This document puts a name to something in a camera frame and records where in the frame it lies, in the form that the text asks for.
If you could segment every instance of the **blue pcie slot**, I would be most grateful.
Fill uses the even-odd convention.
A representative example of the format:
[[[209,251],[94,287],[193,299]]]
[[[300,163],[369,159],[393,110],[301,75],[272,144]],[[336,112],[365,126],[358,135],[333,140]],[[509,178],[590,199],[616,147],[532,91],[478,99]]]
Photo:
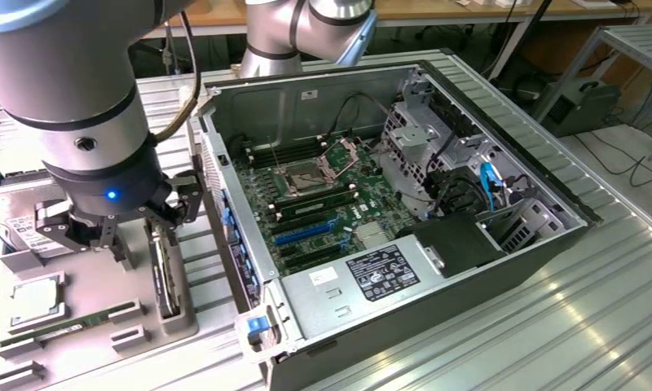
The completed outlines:
[[[285,236],[280,236],[274,240],[274,245],[281,246],[284,244],[289,244],[292,242],[297,242],[301,239],[306,239],[312,236],[317,236],[320,234],[325,234],[326,232],[330,232],[333,229],[333,221],[328,222],[326,224],[321,224],[320,226],[313,226],[302,231],[294,232],[292,234],[288,234]]]

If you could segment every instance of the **aluminum table surface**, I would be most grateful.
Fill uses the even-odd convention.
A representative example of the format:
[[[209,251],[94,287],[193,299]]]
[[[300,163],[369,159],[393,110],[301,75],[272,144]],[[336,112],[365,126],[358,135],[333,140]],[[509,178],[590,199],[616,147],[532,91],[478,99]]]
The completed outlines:
[[[309,389],[652,389],[652,219],[454,56],[422,51],[361,63],[412,59],[434,64],[604,223],[516,289]],[[330,67],[314,62],[305,68]],[[205,81],[229,77],[229,71],[203,74]],[[153,130],[170,121],[185,84],[187,76],[138,82]],[[183,140],[177,143],[159,146],[165,168],[187,165]],[[0,112],[0,168],[17,144],[19,132]],[[232,330],[237,311],[209,227],[183,227],[181,240],[201,331],[58,389],[117,389],[125,383],[130,389],[264,389]]]

